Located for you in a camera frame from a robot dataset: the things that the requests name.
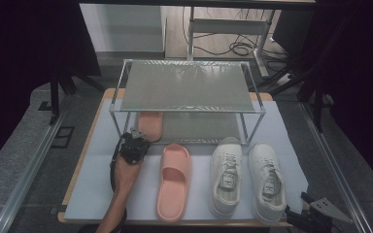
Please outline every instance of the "wall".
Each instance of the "wall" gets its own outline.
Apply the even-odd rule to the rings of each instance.
[[[163,52],[159,6],[81,4],[95,51]]]

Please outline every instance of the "gray floor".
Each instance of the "gray floor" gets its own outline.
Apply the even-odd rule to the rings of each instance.
[[[104,59],[102,78],[96,80],[104,86],[115,87],[117,74],[121,69],[121,59]],[[74,168],[81,154],[89,127],[95,111],[102,98],[102,93],[80,80],[75,80],[78,93],[74,95],[72,109],[63,120],[64,127],[75,127],[73,137],[66,149],[52,148],[31,185],[10,232],[77,232],[80,225],[64,224],[57,220],[56,210],[62,202]],[[348,214],[339,191],[331,178],[322,154],[316,145],[304,116],[301,114],[299,103],[294,95],[299,86],[277,95],[275,100],[288,130],[292,145],[298,155],[301,167],[310,184],[308,192],[314,198],[328,198],[340,210]],[[51,112],[37,111],[42,101],[50,101],[49,86],[44,85],[33,91],[30,108],[19,123],[13,136],[0,152],[0,211],[6,203],[18,178],[23,172],[28,158],[34,153],[42,140]],[[357,200],[364,209],[373,227],[373,172],[361,155],[334,123],[328,109],[322,113],[323,134],[339,162]],[[54,145],[62,145],[63,139],[55,139]],[[342,232],[357,232],[347,223],[335,220],[334,223]],[[182,229],[162,229],[156,231],[182,231]],[[241,231],[254,232],[250,228],[217,229],[221,232]],[[151,232],[150,228],[128,228],[128,231]],[[286,232],[286,229],[271,228],[270,232]]]

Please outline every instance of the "table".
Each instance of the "table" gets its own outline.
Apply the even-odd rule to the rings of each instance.
[[[87,139],[86,139],[86,142],[85,142],[85,146],[84,146],[84,149],[83,149],[83,152],[81,154],[81,157],[80,157],[80,160],[77,164],[77,167],[76,167],[76,170],[75,170],[75,173],[74,173],[74,176],[70,182],[70,185],[68,187],[68,190],[65,194],[65,198],[62,202],[62,205],[68,205],[70,204],[70,200],[71,200],[71,195],[72,195],[72,192],[73,192],[73,189],[76,185],[76,182],[77,182],[77,178],[78,178],[78,175],[81,171],[81,168],[83,166],[83,163],[84,163],[84,160],[85,160],[85,156],[86,156],[86,153],[87,153],[87,149],[88,149],[88,146],[89,146],[89,142],[93,136],[93,132],[94,132],[94,129],[95,129],[95,124],[96,124],[96,121],[98,120],[99,118],[99,114],[100,114],[100,111],[101,111],[101,107],[103,106],[103,103],[105,101],[108,101],[108,99],[112,98],[113,97],[113,94],[114,94],[114,89],[108,89],[104,96],[103,96],[103,100],[100,104],[100,107],[98,109],[98,112],[96,114],[96,117],[95,117],[95,120],[94,122],[92,123],[92,127],[89,131],[89,134],[87,136]],[[123,96],[123,93],[124,93],[124,89],[122,91],[119,91],[119,94],[118,94],[118,97],[119,98],[122,98]],[[250,93],[251,97],[253,100],[255,100],[256,98],[256,95],[254,93]],[[260,94],[261,98],[263,101],[272,101],[272,97],[267,94],[267,93],[261,93]],[[98,220],[88,220],[88,219],[83,219],[83,220],[80,220],[80,219],[65,219],[65,212],[61,212],[58,214],[58,219],[61,221],[61,222],[65,222],[65,223],[96,223],[98,222]],[[168,223],[165,223],[165,222],[162,222],[162,221],[159,221],[159,220],[129,220],[127,222],[128,224],[148,224],[148,225],[163,225],[163,224],[168,224]],[[175,225],[230,225],[230,224],[233,224],[233,225],[240,225],[240,226],[265,226],[263,225],[262,223],[260,223],[259,221],[254,221],[253,219],[232,219],[232,220],[220,220],[220,219],[216,219],[216,220],[188,220],[188,221],[180,221],[180,222],[177,222],[177,223],[171,223],[172,225],[175,224]],[[284,221],[282,222],[279,222],[277,224],[277,226],[289,226],[287,223],[285,223]]]
[[[252,8],[274,10],[315,10],[339,8],[343,3],[320,2],[314,0],[80,0],[80,3],[120,4],[120,5],[151,5],[151,6],[191,6],[214,8]]]

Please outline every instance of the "glass shelf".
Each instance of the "glass shelf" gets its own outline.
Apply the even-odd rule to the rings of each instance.
[[[248,62],[125,60],[110,113],[119,136],[122,128],[138,129],[139,113],[162,112],[159,143],[217,144],[235,137],[245,145],[265,114],[256,88],[257,101],[251,100],[247,82],[255,86]],[[248,116],[255,123],[247,125]]]

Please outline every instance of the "human hand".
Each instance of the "human hand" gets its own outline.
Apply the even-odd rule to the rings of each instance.
[[[130,191],[132,185],[138,179],[143,162],[144,159],[136,164],[128,164],[122,156],[118,156],[114,171],[116,193],[119,191]]]

